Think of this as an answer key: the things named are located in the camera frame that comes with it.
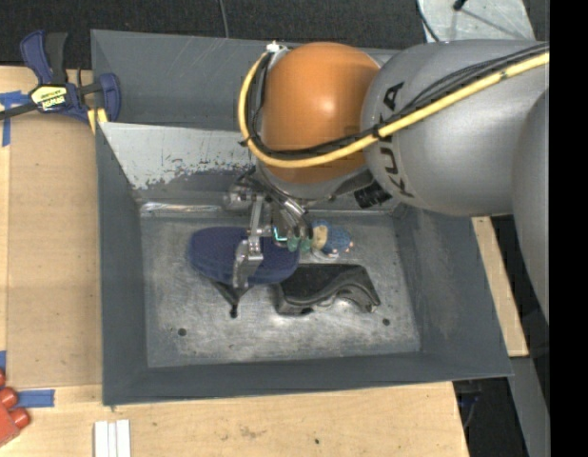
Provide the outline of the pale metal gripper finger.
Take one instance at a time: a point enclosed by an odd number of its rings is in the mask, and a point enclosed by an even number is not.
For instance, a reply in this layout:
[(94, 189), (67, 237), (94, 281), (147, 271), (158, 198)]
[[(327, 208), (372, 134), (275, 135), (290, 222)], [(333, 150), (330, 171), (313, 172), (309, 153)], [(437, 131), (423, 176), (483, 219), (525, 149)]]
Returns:
[(246, 239), (242, 240), (235, 249), (233, 263), (232, 285), (235, 288), (244, 288), (247, 285), (249, 245)]
[(263, 260), (261, 238), (250, 236), (248, 238), (248, 272), (250, 275), (257, 271)]

